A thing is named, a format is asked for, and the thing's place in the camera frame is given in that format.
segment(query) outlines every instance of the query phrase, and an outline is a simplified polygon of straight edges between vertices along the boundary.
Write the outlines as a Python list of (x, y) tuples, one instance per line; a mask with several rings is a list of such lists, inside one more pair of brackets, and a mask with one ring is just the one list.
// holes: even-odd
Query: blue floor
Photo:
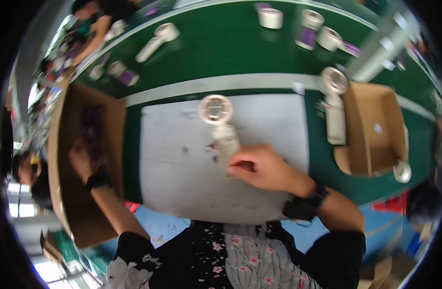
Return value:
[[(389, 253), (393, 250), (405, 251), (415, 232), (405, 217), (392, 214), (374, 212), (370, 205), (361, 206), (366, 222), (367, 251), (364, 262), (377, 258), (378, 254)], [(176, 218), (157, 213), (140, 206), (134, 213), (144, 229), (151, 237), (155, 248), (171, 240), (190, 224), (190, 220)], [(282, 221), (282, 226), (295, 238), (296, 248), (306, 252), (320, 236), (328, 232), (318, 218), (315, 218), (308, 228), (296, 225), (291, 221)], [(100, 246), (100, 251), (106, 256), (113, 256), (118, 238)]]

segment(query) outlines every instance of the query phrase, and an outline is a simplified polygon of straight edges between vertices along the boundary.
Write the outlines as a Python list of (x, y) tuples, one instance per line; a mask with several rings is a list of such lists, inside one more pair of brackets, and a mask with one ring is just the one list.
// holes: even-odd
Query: floral print shirt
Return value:
[(195, 222), (158, 249), (140, 235), (121, 234), (104, 287), (356, 288), (364, 251), (362, 233), (328, 233), (303, 254), (279, 222)]

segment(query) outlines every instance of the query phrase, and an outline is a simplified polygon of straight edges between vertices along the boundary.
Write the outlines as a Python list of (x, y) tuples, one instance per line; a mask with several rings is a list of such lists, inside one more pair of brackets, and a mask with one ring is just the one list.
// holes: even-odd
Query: green table surface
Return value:
[[(329, 9), (308, 7), (305, 4), (290, 2), (269, 2), (273, 8), (281, 10), (283, 27), (272, 31), (258, 24), (257, 12), (252, 1), (217, 4), (189, 10), (137, 31), (120, 42), (113, 43), (112, 52), (106, 65), (120, 60), (140, 75), (132, 87), (126, 87), (108, 75), (92, 81), (88, 75), (98, 61), (91, 63), (76, 81), (93, 87), (115, 98), (122, 98), (151, 88), (178, 83), (181, 81), (211, 76), (254, 73), (287, 72), (318, 75), (326, 66), (336, 63), (344, 65), (351, 58), (342, 52), (329, 52), (318, 45), (314, 51), (302, 49), (294, 43), (294, 36), (300, 27), (301, 12), (310, 8), (323, 15), (324, 26), (339, 32), (345, 41), (360, 46), (373, 33), (370, 25), (336, 13)], [(357, 10), (359, 17), (367, 20), (371, 15), (365, 7)], [(142, 10), (128, 21), (128, 30), (137, 27), (142, 21)], [(137, 63), (134, 57), (153, 37), (154, 30), (162, 23), (172, 22), (181, 35), (173, 42), (165, 43), (148, 61)], [(372, 82), (391, 86), (402, 95), (430, 112), (435, 112), (431, 95), (435, 86), (424, 70), (410, 57), (404, 57), (406, 71), (398, 68), (384, 70)], [(291, 90), (256, 89), (228, 90), (224, 95), (253, 93), (284, 93)], [(191, 94), (191, 99), (201, 99), (212, 92)], [(315, 104), (322, 97), (320, 92), (306, 91), (305, 104), (309, 133), (310, 169), (312, 177), (339, 190), (357, 205), (366, 204), (385, 196), (399, 193), (405, 188), (425, 180), (434, 170), (433, 143), (434, 123), (420, 115), (403, 109), (404, 122), (409, 130), (409, 162), (412, 179), (407, 184), (398, 183), (393, 174), (366, 178), (347, 176), (337, 167), (333, 159), (333, 146), (326, 140), (324, 119), (316, 115)], [(142, 202), (139, 185), (139, 138), (141, 108), (168, 102), (188, 100), (188, 96), (177, 96), (128, 107), (123, 150), (123, 184), (125, 197)]]

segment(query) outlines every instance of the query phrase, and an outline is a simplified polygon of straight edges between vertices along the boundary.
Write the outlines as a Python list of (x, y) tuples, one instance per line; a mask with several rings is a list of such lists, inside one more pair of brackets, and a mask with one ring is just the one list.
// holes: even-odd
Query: red object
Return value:
[(401, 196), (395, 196), (387, 201), (382, 201), (379, 203), (372, 203), (372, 210), (405, 215), (408, 195), (409, 191), (407, 190), (403, 192)]
[(140, 204), (138, 203), (133, 203), (130, 201), (125, 201), (125, 206), (126, 208), (128, 208), (128, 210), (134, 214), (134, 212), (137, 210), (137, 208), (139, 208)]

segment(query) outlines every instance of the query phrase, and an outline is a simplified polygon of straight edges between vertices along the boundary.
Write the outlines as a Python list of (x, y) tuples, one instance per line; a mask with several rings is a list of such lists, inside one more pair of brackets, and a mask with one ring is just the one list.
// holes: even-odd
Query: worker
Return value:
[(257, 227), (195, 221), (154, 249), (106, 173), (91, 170), (83, 141), (74, 143), (69, 158), (120, 235), (105, 288), (357, 288), (365, 252), (362, 213), (345, 196), (289, 167), (269, 145), (242, 147), (228, 170), (257, 188), (309, 202), (330, 232), (306, 254), (280, 222)]
[(81, 63), (104, 42), (110, 26), (121, 19), (126, 19), (137, 11), (136, 6), (127, 0), (76, 0), (72, 5), (72, 14), (80, 20), (91, 18), (90, 35), (86, 48), (73, 60), (72, 65)]
[(41, 209), (53, 211), (47, 163), (43, 159), (30, 152), (16, 154), (12, 158), (11, 170), (16, 182), (30, 187), (31, 197)]

